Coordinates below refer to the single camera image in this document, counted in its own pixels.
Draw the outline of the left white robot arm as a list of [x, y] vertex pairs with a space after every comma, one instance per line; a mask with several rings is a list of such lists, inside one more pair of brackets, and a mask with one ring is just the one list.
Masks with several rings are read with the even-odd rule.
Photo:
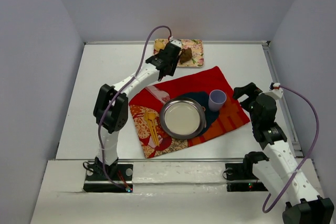
[[172, 39], [156, 55], [142, 59], [135, 73], [113, 86], [104, 84], [100, 88], [93, 110], [100, 143], [94, 165], [107, 179], [117, 171], [118, 136], [128, 120], [129, 101], [150, 84], [173, 76], [181, 49], [182, 42]]

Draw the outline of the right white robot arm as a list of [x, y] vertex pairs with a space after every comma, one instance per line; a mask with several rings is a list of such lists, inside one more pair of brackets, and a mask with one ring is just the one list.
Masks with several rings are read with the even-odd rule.
[[332, 200], [322, 197], [311, 185], [301, 169], [307, 158], [296, 161], [284, 131], [276, 122], [276, 101], [282, 98], [285, 89], [279, 83], [271, 83], [270, 90], [262, 92], [253, 82], [234, 88], [233, 99], [247, 96], [240, 105], [249, 113], [253, 136], [262, 149], [245, 155], [244, 172], [255, 176], [269, 192], [263, 213], [269, 213], [281, 202], [285, 206], [283, 223], [331, 223]]

